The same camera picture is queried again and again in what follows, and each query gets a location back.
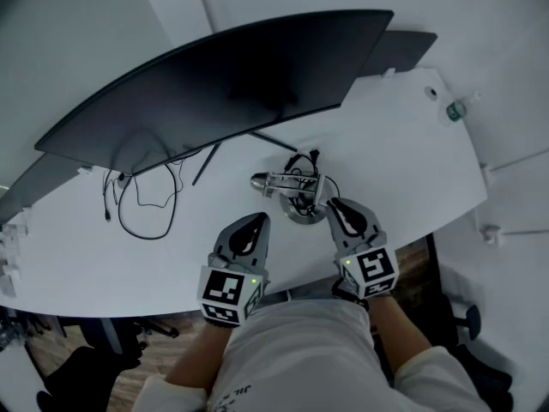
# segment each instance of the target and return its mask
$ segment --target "wooden floor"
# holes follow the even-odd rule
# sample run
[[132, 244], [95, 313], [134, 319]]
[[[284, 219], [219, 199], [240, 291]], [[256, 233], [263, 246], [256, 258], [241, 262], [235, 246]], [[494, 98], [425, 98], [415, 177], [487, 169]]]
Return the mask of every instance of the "wooden floor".
[[[401, 248], [397, 252], [397, 259], [401, 277], [395, 289], [395, 297], [405, 311], [440, 293], [438, 268], [430, 260], [425, 239]], [[47, 323], [47, 316], [41, 318]], [[204, 325], [200, 312], [180, 312], [150, 319], [177, 328], [179, 337], [171, 339], [158, 334], [140, 337], [148, 344], [143, 351], [142, 364], [121, 373], [117, 378], [109, 411], [130, 411], [146, 378], [158, 373], [166, 374]], [[44, 376], [60, 367], [75, 349], [87, 346], [78, 326], [66, 327], [65, 330], [68, 336], [66, 339], [46, 331], [43, 336], [33, 335], [28, 341], [30, 352]]]

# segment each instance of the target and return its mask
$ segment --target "white wall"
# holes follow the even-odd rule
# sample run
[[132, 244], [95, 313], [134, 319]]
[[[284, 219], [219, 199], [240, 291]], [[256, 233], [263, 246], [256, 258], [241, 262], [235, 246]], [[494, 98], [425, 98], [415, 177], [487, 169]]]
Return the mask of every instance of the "white wall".
[[0, 402], [9, 412], [39, 412], [36, 394], [44, 390], [23, 347], [0, 353]]
[[0, 0], [0, 185], [61, 117], [172, 48], [148, 0]]
[[[467, 125], [482, 161], [494, 166], [549, 147], [549, 0], [206, 0], [227, 29], [324, 9], [392, 9], [391, 28], [432, 31], [422, 64], [435, 66], [455, 95], [480, 89]], [[502, 171], [481, 221], [512, 230], [549, 228], [549, 154]], [[512, 371], [516, 410], [531, 411], [549, 391], [549, 235], [485, 248], [463, 217], [436, 235], [443, 284], [480, 305], [484, 327], [474, 351]]]

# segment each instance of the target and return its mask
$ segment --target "curved monitor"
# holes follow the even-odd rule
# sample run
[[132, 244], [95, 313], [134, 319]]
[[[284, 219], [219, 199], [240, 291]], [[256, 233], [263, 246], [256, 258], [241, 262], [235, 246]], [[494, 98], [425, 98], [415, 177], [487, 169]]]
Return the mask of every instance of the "curved monitor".
[[35, 148], [139, 174], [231, 137], [336, 108], [392, 16], [316, 12], [199, 39], [118, 78]]

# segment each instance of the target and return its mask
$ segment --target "gray wall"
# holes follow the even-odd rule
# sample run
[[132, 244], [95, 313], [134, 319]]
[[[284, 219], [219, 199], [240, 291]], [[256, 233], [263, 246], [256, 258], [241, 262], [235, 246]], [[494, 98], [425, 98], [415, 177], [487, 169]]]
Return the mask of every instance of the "gray wall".
[[148, 0], [0, 0], [0, 185], [64, 114], [171, 48]]

